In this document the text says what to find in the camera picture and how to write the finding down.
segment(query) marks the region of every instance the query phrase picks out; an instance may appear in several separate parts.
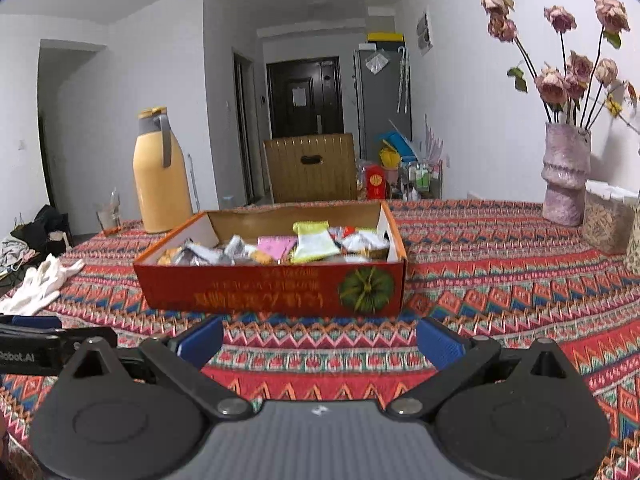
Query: tablecloth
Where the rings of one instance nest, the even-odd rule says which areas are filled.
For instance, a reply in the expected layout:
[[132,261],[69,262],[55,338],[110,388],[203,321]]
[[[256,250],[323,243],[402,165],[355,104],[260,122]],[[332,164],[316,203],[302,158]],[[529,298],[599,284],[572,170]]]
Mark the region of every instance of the tablecloth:
[[[230,317],[225,345],[204,373],[256,406],[263,399],[363,398],[385,405],[434,373],[415,346],[419,317],[433,316],[462,335],[490,335],[510,348],[551,337],[609,420],[611,448],[598,478],[639,475],[640,277],[625,270],[622,257],[589,247],[579,229],[545,221],[537,204],[391,205],[410,257],[400,317]],[[121,346],[197,322],[200,314],[146,304],[131,263],[158,239],[133,222],[117,236],[98,235],[74,248],[63,260],[84,258],[86,267],[46,314],[60,316],[66,327],[112,326]],[[30,421],[54,381],[5,376],[0,389],[12,468],[27,480],[38,477]]]

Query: red box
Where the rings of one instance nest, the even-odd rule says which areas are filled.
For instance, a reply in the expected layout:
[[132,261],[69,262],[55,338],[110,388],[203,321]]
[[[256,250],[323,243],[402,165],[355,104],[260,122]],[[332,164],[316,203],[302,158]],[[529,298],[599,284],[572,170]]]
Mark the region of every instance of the red box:
[[[165,250],[187,238],[213,247],[234,234],[292,235],[299,221],[375,228],[391,241],[386,261],[279,266],[159,266]],[[188,312],[277,312],[292,317],[397,316],[402,309],[406,252],[386,202],[284,206],[203,212],[169,233],[133,264],[148,304]]]
[[375,164],[366,166],[367,198],[369,200],[384,200],[386,198],[385,170]]

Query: metal screw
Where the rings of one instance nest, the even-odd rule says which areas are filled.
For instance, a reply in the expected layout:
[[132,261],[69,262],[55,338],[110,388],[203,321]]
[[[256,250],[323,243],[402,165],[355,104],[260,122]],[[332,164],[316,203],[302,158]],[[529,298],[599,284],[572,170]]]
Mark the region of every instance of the metal screw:
[[227,397],[222,399],[216,409],[223,415],[241,415],[248,407],[249,403],[239,397]]
[[415,415],[422,409],[422,403],[413,397],[401,397],[391,403],[391,410],[398,415]]

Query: thermos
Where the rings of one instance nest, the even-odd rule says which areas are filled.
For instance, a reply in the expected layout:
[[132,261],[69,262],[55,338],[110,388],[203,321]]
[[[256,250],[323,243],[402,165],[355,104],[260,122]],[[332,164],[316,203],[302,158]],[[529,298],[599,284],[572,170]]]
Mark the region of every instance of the thermos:
[[145,231],[162,233],[193,215],[187,171],[180,144],[169,126],[166,108],[140,112],[140,134],[133,173]]

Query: blue object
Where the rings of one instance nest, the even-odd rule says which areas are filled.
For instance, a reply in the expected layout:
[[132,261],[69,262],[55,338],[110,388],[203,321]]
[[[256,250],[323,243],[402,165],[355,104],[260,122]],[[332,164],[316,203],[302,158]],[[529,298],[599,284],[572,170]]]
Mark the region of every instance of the blue object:
[[396,131],[387,132],[379,136],[381,140],[386,140],[391,144],[396,152],[400,154],[403,162],[417,162],[418,158],[415,156],[415,152],[411,146],[407,143],[406,139]]
[[193,332],[184,333],[176,354],[200,370],[222,348],[222,316],[212,316],[199,323]]
[[436,370],[442,370],[465,355],[465,346],[447,336],[448,329],[439,330],[435,325],[421,319],[415,327],[418,350]]
[[62,328],[62,322],[57,316],[14,316],[11,324],[13,326],[26,326],[44,330]]

